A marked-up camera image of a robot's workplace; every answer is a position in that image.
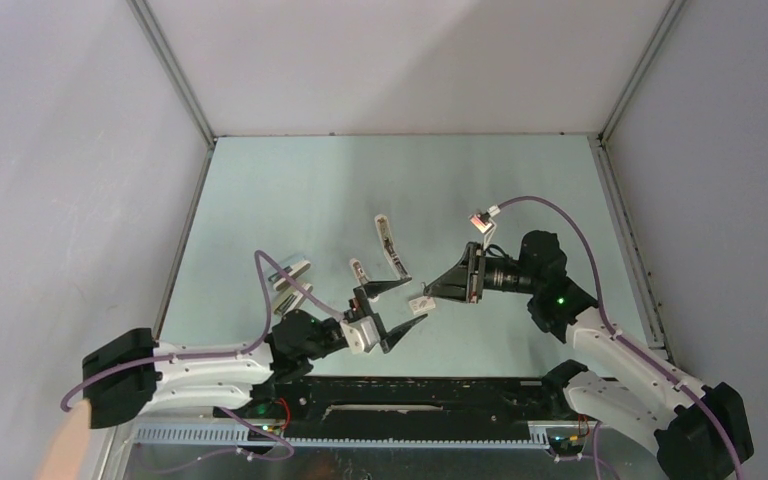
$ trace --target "connector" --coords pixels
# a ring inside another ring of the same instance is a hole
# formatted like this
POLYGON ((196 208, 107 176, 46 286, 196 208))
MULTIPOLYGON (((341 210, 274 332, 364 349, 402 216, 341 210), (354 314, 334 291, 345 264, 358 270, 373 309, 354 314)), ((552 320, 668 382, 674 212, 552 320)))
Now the connector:
POLYGON ((495 226, 495 223, 490 220, 490 218, 491 215, 488 212, 476 212, 469 217, 469 221, 475 225, 475 228, 477 228, 479 232, 487 233, 487 231, 495 226))

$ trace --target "white object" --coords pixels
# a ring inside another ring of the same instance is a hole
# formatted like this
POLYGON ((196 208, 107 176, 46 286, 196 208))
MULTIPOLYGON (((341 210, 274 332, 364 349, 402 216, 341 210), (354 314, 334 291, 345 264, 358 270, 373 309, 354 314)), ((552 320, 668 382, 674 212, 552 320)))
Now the white object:
POLYGON ((381 241, 381 248, 384 250, 384 256, 387 262, 399 278, 410 278, 405 264, 399 258, 396 252, 396 241, 393 238, 393 231, 390 229, 390 219, 386 215, 375 216, 375 230, 378 232, 378 240, 381 241))
MULTIPOLYGON (((599 365, 611 372, 620 383, 634 392, 640 401, 653 412, 672 412, 682 405, 693 402, 684 393, 673 388, 670 382, 640 359, 628 347, 621 344, 605 330, 599 310, 588 308, 576 317, 576 323, 567 327, 567 343, 588 354, 599 365)), ((704 383, 652 353, 649 348, 630 335, 623 335, 666 370, 672 372, 683 384, 700 398, 705 396, 704 383)))
MULTIPOLYGON (((369 277, 366 275, 366 270, 363 269, 363 265, 361 265, 360 260, 357 258, 349 260, 349 267, 352 269, 352 274, 354 274, 355 280, 357 280, 359 284, 366 285, 369 283, 369 277)), ((377 302, 378 296, 376 295, 371 297, 369 301, 377 302)))
MULTIPOLYGON (((313 291, 313 284, 303 283, 302 289, 310 293, 313 291)), ((290 310, 295 310, 301 307, 304 301, 305 296, 302 295, 301 292, 295 288, 286 289, 278 295, 278 298, 276 298, 274 302, 272 302, 272 313, 279 317, 283 317, 290 310)))
MULTIPOLYGON (((187 348, 160 342, 154 355, 224 352, 236 345, 187 348)), ((263 343, 251 353, 235 357, 200 360, 173 360, 155 364, 162 378, 157 391, 140 413, 167 408, 204 407, 206 405, 237 409, 251 400, 252 385, 269 379, 272 352, 263 343)))
MULTIPOLYGON (((310 269, 310 265, 311 263, 309 260, 300 260, 291 265, 285 266, 284 271, 290 275, 293 280, 297 280, 304 272, 310 269)), ((272 284, 272 289, 276 292, 284 291, 287 287, 290 286, 290 282, 279 275, 278 272, 274 272, 267 278, 267 280, 272 284)))
POLYGON ((433 298, 425 296, 414 298, 408 302, 408 305, 414 315, 421 315, 437 308, 437 302, 433 298))
MULTIPOLYGON (((502 210, 499 208, 498 205, 493 205, 492 207, 487 209, 486 213, 490 215, 490 218, 493 218, 501 212, 502 210)), ((475 228, 477 228, 479 232, 484 234, 484 241, 482 242, 482 245, 486 250, 487 247, 490 246, 490 240, 493 239, 493 234, 496 233, 497 224, 493 220, 487 220, 486 222, 482 220, 481 215, 483 214, 484 212, 478 212, 472 215, 471 217, 469 217, 469 221, 472 222, 473 225, 475 225, 475 228)))
POLYGON ((570 408, 588 417, 598 418, 611 428, 658 453, 655 430, 666 430, 675 413, 654 413, 630 391, 608 382, 593 372, 582 372, 564 388, 570 408))
POLYGON ((705 396, 701 380, 668 363, 636 338, 617 329, 607 332, 599 310, 588 308, 567 327, 567 343, 576 351, 588 354, 612 373, 622 385, 616 386, 593 372, 582 372, 564 388, 570 407, 607 423, 639 443, 653 454, 658 452, 655 430, 666 429, 676 417, 678 406, 690 407, 693 401, 664 378, 652 366, 617 339, 623 336, 652 360, 659 363, 700 398, 705 396))
POLYGON ((356 322, 349 323, 345 319, 340 322, 340 328, 346 337, 349 350, 354 354, 369 353, 381 341, 375 321, 372 317, 364 317, 356 322))

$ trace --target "enclosure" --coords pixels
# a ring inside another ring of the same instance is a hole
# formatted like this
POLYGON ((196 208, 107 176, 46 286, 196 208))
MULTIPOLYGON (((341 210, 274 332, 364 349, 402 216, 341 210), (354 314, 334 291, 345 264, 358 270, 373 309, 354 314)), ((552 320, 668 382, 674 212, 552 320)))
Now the enclosure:
MULTIPOLYGON (((614 321, 741 392, 746 469, 767 478, 768 1, 0 2, 0 452, 19 446, 0 478, 35 468, 81 358, 125 330, 255 337, 256 249, 305 255, 305 280, 342 306, 350 259, 394 275, 373 222, 387 215, 414 277, 375 304, 392 327, 480 239, 469 215, 524 194, 579 224, 614 321)), ((556 232, 593 290, 554 212, 518 205, 499 225, 509 251, 556 232)), ((568 358, 611 376, 522 298, 488 294, 313 374, 539 379, 568 358)), ((94 432, 82 478, 595 478, 539 443, 299 442, 284 463, 140 465, 214 451, 141 433, 210 429, 209 413, 94 432)), ((664 478, 616 432, 600 442, 622 478, 664 478)))

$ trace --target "cable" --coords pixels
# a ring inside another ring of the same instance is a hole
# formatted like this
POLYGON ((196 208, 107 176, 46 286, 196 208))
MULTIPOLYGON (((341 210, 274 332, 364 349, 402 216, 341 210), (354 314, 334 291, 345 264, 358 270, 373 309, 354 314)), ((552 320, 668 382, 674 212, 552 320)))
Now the cable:
POLYGON ((251 461, 254 458, 257 458, 258 460, 266 460, 268 462, 278 462, 278 461, 281 461, 281 460, 286 460, 286 459, 292 457, 295 454, 295 449, 293 448, 293 446, 290 444, 290 442, 285 440, 283 437, 281 437, 279 435, 275 435, 274 433, 272 433, 270 431, 267 431, 267 430, 258 429, 256 426, 254 426, 251 423, 243 420, 242 418, 237 416, 233 411, 231 411, 231 410, 229 410, 227 408, 219 407, 219 409, 222 410, 226 415, 228 415, 229 417, 234 419, 234 421, 236 421, 237 423, 239 423, 239 424, 243 425, 244 427, 246 427, 247 429, 249 429, 250 432, 251 431, 256 431, 257 433, 259 433, 261 435, 264 435, 266 437, 269 437, 272 440, 275 440, 275 442, 277 444, 280 444, 281 446, 285 447, 288 450, 287 454, 285 454, 282 457, 270 457, 269 453, 271 453, 275 449, 274 447, 273 447, 272 450, 270 450, 266 454, 259 454, 259 453, 250 452, 250 451, 245 450, 245 449, 243 449, 241 447, 226 447, 226 448, 219 448, 219 449, 213 450, 211 452, 205 453, 204 455, 199 455, 194 460, 191 460, 191 461, 189 461, 187 463, 183 463, 181 465, 176 465, 174 467, 168 467, 168 468, 154 468, 154 467, 151 467, 151 466, 149 466, 149 465, 147 465, 145 463, 145 459, 143 458, 142 455, 137 455, 136 456, 137 457, 136 458, 137 464, 140 466, 141 469, 143 469, 143 470, 145 470, 145 471, 147 471, 149 473, 153 473, 155 475, 167 475, 167 474, 170 474, 170 473, 180 472, 181 470, 186 470, 187 468, 190 468, 190 467, 192 467, 193 465, 195 465, 197 463, 200 463, 200 462, 202 462, 204 460, 207 460, 208 458, 216 457, 216 456, 219 456, 219 455, 227 455, 229 453, 234 453, 234 454, 237 454, 237 455, 245 455, 246 458, 249 461, 251 461))
MULTIPOLYGON (((69 392, 60 401, 60 408, 61 408, 61 410, 63 410, 64 412, 68 412, 68 411, 70 411, 72 409, 72 407, 69 406, 69 400, 71 400, 72 397, 77 395, 78 392, 84 390, 85 388, 89 387, 90 385, 95 384, 96 382, 99 382, 99 381, 101 381, 101 380, 103 380, 103 379, 105 379, 107 377, 110 377, 111 375, 115 375, 115 374, 117 374, 119 372, 123 372, 123 371, 131 369, 131 368, 136 368, 136 367, 140 367, 140 366, 143 366, 143 365, 149 365, 149 364, 158 363, 158 362, 173 361, 175 358, 178 358, 179 360, 202 360, 202 359, 208 359, 208 358, 235 357, 237 355, 245 355, 245 354, 247 354, 249 352, 252 352, 255 349, 257 349, 263 343, 263 341, 266 339, 266 336, 269 334, 269 330, 272 327, 272 312, 270 311, 269 290, 268 290, 268 288, 266 286, 266 277, 263 274, 263 266, 260 263, 261 259, 266 260, 266 262, 270 266, 272 266, 279 275, 281 275, 287 282, 289 282, 290 285, 292 285, 296 290, 301 292, 302 295, 307 297, 308 300, 310 300, 314 305, 316 305, 317 307, 319 307, 320 309, 322 309, 326 313, 330 314, 331 316, 334 316, 337 319, 341 319, 342 318, 342 313, 340 313, 337 310, 334 310, 333 308, 329 307, 324 302, 322 302, 318 298, 314 297, 313 294, 311 294, 310 292, 308 292, 304 288, 301 288, 301 285, 299 285, 298 282, 296 282, 295 279, 293 279, 287 272, 285 272, 284 269, 281 268, 280 265, 278 265, 278 263, 275 260, 272 259, 272 257, 270 257, 268 254, 266 254, 266 252, 264 252, 262 250, 257 250, 257 251, 254 252, 254 261, 255 261, 255 267, 257 269, 257 277, 258 277, 258 280, 260 281, 260 289, 263 292, 263 300, 264 300, 264 303, 266 304, 266 322, 265 322, 265 325, 264 325, 264 328, 263 328, 263 332, 261 332, 260 336, 257 339, 255 339, 255 341, 252 342, 251 345, 249 345, 248 347, 242 348, 240 350, 227 350, 227 351, 222 351, 222 352, 209 352, 209 353, 181 353, 181 354, 167 354, 167 355, 152 356, 152 357, 141 358, 139 360, 132 360, 130 362, 125 362, 125 363, 116 365, 114 367, 108 368, 107 370, 104 370, 102 372, 99 372, 99 373, 97 373, 95 375, 90 376, 89 378, 87 378, 86 380, 84 380, 83 382, 79 383, 78 385, 76 385, 71 390, 69 390, 69 392)), ((285 411, 287 413, 287 420, 285 421, 284 426, 282 428, 287 428, 287 425, 290 423, 290 408, 287 405, 286 401, 284 401, 283 399, 281 399, 281 401, 283 402, 284 409, 285 409, 285 411)), ((229 417, 233 418, 234 420, 236 420, 240 424, 244 425, 249 430, 257 430, 256 427, 254 427, 250 423, 248 423, 245 420, 243 420, 240 417, 238 417, 236 414, 234 414, 234 412, 232 412, 232 411, 230 411, 230 410, 228 410, 228 409, 226 409, 224 407, 220 407, 220 409, 223 412, 225 412, 225 414, 227 414, 229 417)), ((253 452, 246 452, 248 454, 248 456, 249 456, 249 459, 251 459, 251 458, 258 458, 258 459, 261 459, 261 460, 277 461, 277 460, 284 460, 284 459, 290 458, 295 453, 295 450, 293 449, 293 446, 290 445, 290 443, 287 442, 286 440, 284 440, 283 438, 281 438, 281 437, 279 437, 277 435, 274 435, 271 432, 267 432, 267 431, 259 431, 259 433, 262 433, 263 435, 265 435, 265 436, 267 436, 269 438, 272 438, 276 442, 278 442, 278 443, 284 445, 285 447, 287 447, 287 449, 289 449, 289 454, 284 456, 284 457, 272 458, 272 457, 266 457, 266 456, 263 456, 263 455, 260 455, 260 454, 256 454, 256 453, 253 453, 253 452)), ((212 452, 209 452, 209 453, 207 453, 205 455, 201 455, 198 458, 196 458, 195 460, 193 460, 191 462, 188 462, 188 463, 185 463, 183 465, 179 465, 177 467, 172 467, 172 468, 167 468, 167 469, 161 469, 161 470, 152 469, 151 467, 148 467, 147 465, 144 464, 144 462, 142 461, 142 457, 140 457, 140 456, 137 457, 137 461, 140 462, 141 466, 145 470, 147 470, 147 471, 149 471, 151 473, 162 475, 162 474, 173 473, 173 472, 177 472, 177 471, 180 471, 180 470, 184 470, 186 468, 189 468, 189 467, 195 465, 196 463, 201 462, 202 460, 206 460, 208 458, 211 458, 211 457, 214 457, 214 456, 217 456, 217 455, 224 455, 224 454, 227 454, 227 453, 238 453, 239 454, 239 453, 242 453, 242 452, 245 452, 245 450, 242 450, 240 448, 232 448, 232 447, 221 448, 221 449, 217 449, 217 450, 214 450, 212 452)))
POLYGON ((737 480, 743 480, 744 478, 746 478, 743 473, 743 465, 741 465, 740 463, 740 457, 737 454, 737 450, 734 447, 734 443, 732 443, 731 438, 729 438, 728 436, 728 432, 726 432, 726 429, 720 423, 720 420, 717 418, 717 416, 714 415, 714 413, 711 412, 708 406, 705 405, 705 403, 702 402, 702 400, 696 394, 694 394, 686 385, 682 385, 681 387, 678 387, 678 385, 681 383, 678 377, 673 375, 669 370, 662 367, 654 359, 646 355, 643 352, 643 350, 641 350, 636 345, 628 341, 628 339, 626 339, 622 335, 622 333, 617 333, 617 329, 614 328, 610 320, 608 320, 608 313, 605 311, 605 302, 603 301, 603 295, 602 295, 602 281, 599 278, 599 269, 596 267, 596 258, 593 255, 593 250, 590 248, 590 243, 587 241, 587 238, 585 238, 584 233, 581 231, 581 229, 578 227, 578 225, 575 223, 572 217, 570 217, 569 214, 567 214, 567 212, 565 212, 561 207, 555 205, 549 200, 546 200, 545 198, 542 198, 542 197, 535 197, 532 195, 523 195, 519 197, 514 197, 500 203, 497 206, 499 210, 502 210, 505 207, 508 207, 515 203, 525 202, 525 201, 537 202, 537 203, 546 205, 547 207, 551 208, 556 213, 558 213, 561 217, 563 217, 564 220, 566 220, 566 222, 572 227, 572 229, 575 230, 576 235, 578 235, 578 239, 581 241, 581 244, 584 246, 584 250, 587 253, 587 259, 590 261, 590 269, 593 271, 593 282, 596 285, 596 301, 599 305, 599 316, 602 318, 602 323, 605 325, 605 329, 608 332, 610 332, 611 336, 616 338, 617 341, 619 341, 623 346, 625 346, 626 348, 634 352, 635 355, 640 357, 644 362, 648 363, 658 373, 663 375, 664 378, 666 378, 669 382, 673 384, 673 388, 679 388, 679 390, 684 392, 688 396, 688 398, 690 398, 690 400, 693 401, 693 403, 699 406, 699 409, 702 410, 705 416, 708 417, 708 420, 711 422, 711 424, 714 425, 714 429, 717 430, 717 433, 719 434, 720 439, 725 445, 726 450, 728 451, 728 454, 731 457, 731 461, 734 464, 734 472, 737 475, 737 480))
POLYGON ((593 466, 596 467, 596 479, 602 480, 602 472, 599 470, 601 459, 599 458, 599 430, 602 428, 602 422, 596 422, 596 428, 593 429, 593 466))
POLYGON ((555 453, 554 451, 552 451, 551 448, 549 450, 544 450, 544 452, 546 453, 546 455, 549 455, 550 457, 552 457, 552 459, 555 462, 580 462, 581 460, 593 460, 595 464, 601 465, 606 469, 608 469, 608 471, 611 472, 611 475, 613 475, 616 480, 622 480, 620 478, 619 472, 617 472, 617 469, 614 468, 613 465, 606 462, 605 460, 602 460, 601 458, 595 458, 593 455, 579 454, 579 455, 570 455, 570 456, 562 457, 557 453, 555 453))
POLYGON ((261 332, 260 336, 257 337, 257 339, 255 339, 255 341, 252 342, 251 345, 249 345, 248 347, 242 348, 240 350, 226 350, 226 351, 209 352, 209 353, 167 354, 167 355, 141 358, 138 360, 132 360, 130 362, 121 363, 114 367, 110 367, 107 370, 101 371, 95 375, 92 375, 91 377, 87 378, 86 380, 79 383, 78 385, 75 385, 75 387, 69 390, 69 392, 63 396, 63 399, 60 400, 60 409, 63 410, 64 412, 68 412, 72 410, 72 407, 69 406, 69 400, 71 400, 72 397, 77 395, 78 392, 86 389, 90 385, 93 385, 101 380, 104 380, 105 378, 111 375, 115 375, 119 372, 123 372, 131 368, 141 367, 143 365, 149 365, 152 363, 173 361, 176 358, 178 360, 204 360, 208 358, 236 357, 237 355, 245 355, 257 349, 257 347, 259 347, 263 343, 263 341, 266 339, 266 336, 269 334, 269 330, 272 328, 272 312, 271 312, 271 305, 269 301, 269 289, 266 286, 266 278, 263 275, 263 266, 260 264, 261 259, 266 260, 266 263, 272 266, 272 268, 274 268, 275 271, 278 272, 278 274, 284 278, 284 280, 289 282, 290 285, 293 286, 293 288, 298 290, 299 293, 301 293, 305 298, 310 300, 314 305, 319 307, 319 309, 331 315, 336 320, 340 320, 343 318, 342 313, 329 307, 324 302, 314 297, 312 293, 302 288, 302 286, 295 279, 293 279, 293 277, 291 277, 287 272, 285 272, 284 269, 281 268, 280 265, 278 265, 278 262, 273 260, 272 257, 270 257, 269 255, 267 255, 266 252, 262 250, 257 250, 254 252, 254 263, 255 263, 255 267, 257 268, 257 277, 260 280, 260 289, 263 292, 263 301, 266 304, 266 322, 264 324, 263 332, 261 332))
POLYGON ((578 415, 578 436, 579 438, 587 438, 588 435, 590 435, 590 422, 587 420, 586 416, 579 414, 578 415), (582 421, 584 422, 585 425, 587 425, 587 431, 584 432, 584 435, 581 434, 582 421))
POLYGON ((292 415, 290 414, 290 406, 287 405, 287 401, 284 400, 283 398, 279 398, 278 403, 284 406, 284 413, 287 414, 287 417, 284 420, 284 425, 281 426, 281 430, 286 430, 287 427, 290 425, 290 419, 293 418, 292 415))

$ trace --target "white wall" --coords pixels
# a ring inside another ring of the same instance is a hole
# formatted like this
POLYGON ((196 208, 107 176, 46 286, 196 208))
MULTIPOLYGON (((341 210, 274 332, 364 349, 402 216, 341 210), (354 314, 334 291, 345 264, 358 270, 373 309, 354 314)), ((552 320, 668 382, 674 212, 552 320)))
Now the white wall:
POLYGON ((690 2, 610 152, 677 359, 741 392, 768 478, 768 0, 690 2))
POLYGON ((81 358, 154 323, 204 154, 126 2, 0 1, 0 479, 81 358))
POLYGON ((154 0, 220 135, 593 132, 668 0, 154 0))

